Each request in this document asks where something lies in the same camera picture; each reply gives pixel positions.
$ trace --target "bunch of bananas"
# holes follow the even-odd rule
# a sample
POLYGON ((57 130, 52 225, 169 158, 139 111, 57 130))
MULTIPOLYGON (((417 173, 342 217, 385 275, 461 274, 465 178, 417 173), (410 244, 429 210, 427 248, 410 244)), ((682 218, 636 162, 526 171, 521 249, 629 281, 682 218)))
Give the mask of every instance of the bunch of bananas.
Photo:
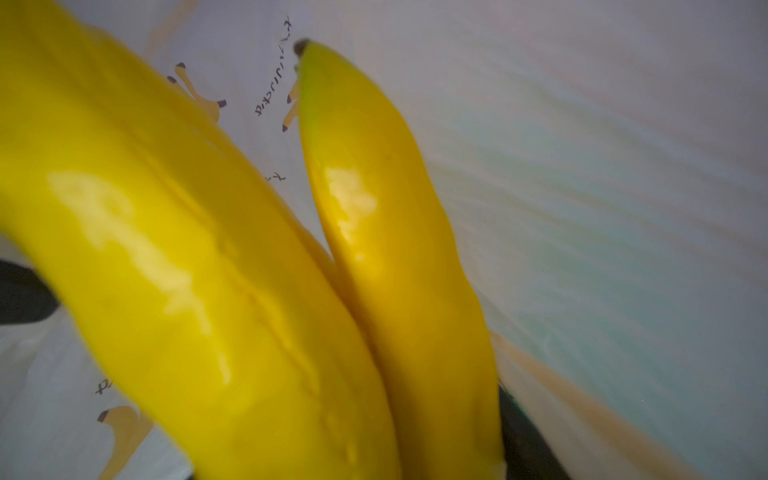
POLYGON ((333 259, 198 105, 48 0, 0 6, 0 229, 196 478, 503 478, 488 331, 413 136, 296 50, 333 259))

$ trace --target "plastic banana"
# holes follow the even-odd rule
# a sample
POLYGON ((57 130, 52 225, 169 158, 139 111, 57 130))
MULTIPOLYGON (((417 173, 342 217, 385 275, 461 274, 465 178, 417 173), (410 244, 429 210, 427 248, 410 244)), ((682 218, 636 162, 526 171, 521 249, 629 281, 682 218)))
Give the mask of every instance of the plastic banana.
POLYGON ((333 264, 208 114, 48 1, 0 63, 0 228, 196 478, 399 478, 333 264))
POLYGON ((347 60, 308 41, 296 53, 310 184, 384 378, 403 477, 504 478, 488 330, 416 142, 347 60))

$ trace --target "brown banana tip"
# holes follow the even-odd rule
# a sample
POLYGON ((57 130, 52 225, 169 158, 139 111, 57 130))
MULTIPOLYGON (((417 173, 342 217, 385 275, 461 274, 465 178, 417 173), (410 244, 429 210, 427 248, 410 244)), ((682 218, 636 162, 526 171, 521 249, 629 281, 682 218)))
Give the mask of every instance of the brown banana tip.
POLYGON ((293 44, 293 53, 295 53, 297 57, 301 58, 301 55, 304 53, 304 49, 309 44, 310 40, 308 38, 297 40, 296 43, 293 44))

